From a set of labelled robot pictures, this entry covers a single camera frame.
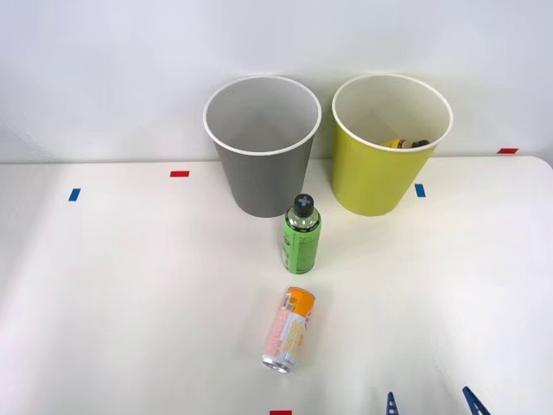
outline gray trash bin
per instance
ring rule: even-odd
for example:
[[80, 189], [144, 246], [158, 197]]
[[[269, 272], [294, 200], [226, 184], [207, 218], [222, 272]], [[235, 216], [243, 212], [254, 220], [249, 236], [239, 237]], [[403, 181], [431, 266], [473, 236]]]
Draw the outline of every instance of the gray trash bin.
[[284, 214], [302, 192], [321, 104], [279, 76], [236, 80], [208, 101], [204, 127], [215, 142], [234, 200], [248, 214]]

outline green bottle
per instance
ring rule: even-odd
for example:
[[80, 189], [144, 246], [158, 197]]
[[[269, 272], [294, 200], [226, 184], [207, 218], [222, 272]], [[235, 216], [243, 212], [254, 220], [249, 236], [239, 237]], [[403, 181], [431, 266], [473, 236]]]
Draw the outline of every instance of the green bottle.
[[321, 216], [310, 195], [301, 194], [284, 215], [284, 267], [294, 274], [313, 268], [321, 234]]

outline white wall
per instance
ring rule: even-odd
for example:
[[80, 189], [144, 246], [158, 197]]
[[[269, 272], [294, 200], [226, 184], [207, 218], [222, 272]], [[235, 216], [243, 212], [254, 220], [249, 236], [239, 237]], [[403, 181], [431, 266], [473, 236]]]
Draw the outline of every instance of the white wall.
[[0, 13], [0, 162], [215, 158], [220, 85], [288, 75], [327, 110], [358, 73], [427, 80], [455, 114], [443, 155], [519, 147], [553, 162], [545, 0], [17, 0]]

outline trash bin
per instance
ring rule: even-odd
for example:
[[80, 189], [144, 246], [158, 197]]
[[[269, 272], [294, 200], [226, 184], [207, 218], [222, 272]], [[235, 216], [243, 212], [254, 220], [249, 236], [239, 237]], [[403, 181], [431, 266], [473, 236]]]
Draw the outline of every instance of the trash bin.
[[315, 95], [279, 76], [236, 80], [209, 99], [204, 127], [242, 210], [263, 218], [286, 212], [302, 192], [320, 123]]
[[[365, 216], [390, 212], [448, 135], [449, 103], [433, 87], [399, 74], [370, 74], [349, 80], [332, 102], [336, 121], [332, 188], [347, 210]], [[417, 148], [381, 144], [428, 140]]]

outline yellow-green trash bin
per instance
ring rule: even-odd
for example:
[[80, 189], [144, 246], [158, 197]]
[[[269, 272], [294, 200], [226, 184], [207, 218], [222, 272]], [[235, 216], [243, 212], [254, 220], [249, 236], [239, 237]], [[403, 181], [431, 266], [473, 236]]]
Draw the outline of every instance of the yellow-green trash bin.
[[[453, 113], [443, 96], [420, 80], [371, 74], [349, 80], [334, 95], [336, 121], [332, 188], [356, 214], [387, 214], [451, 130]], [[428, 140], [418, 148], [393, 149], [394, 139]]]

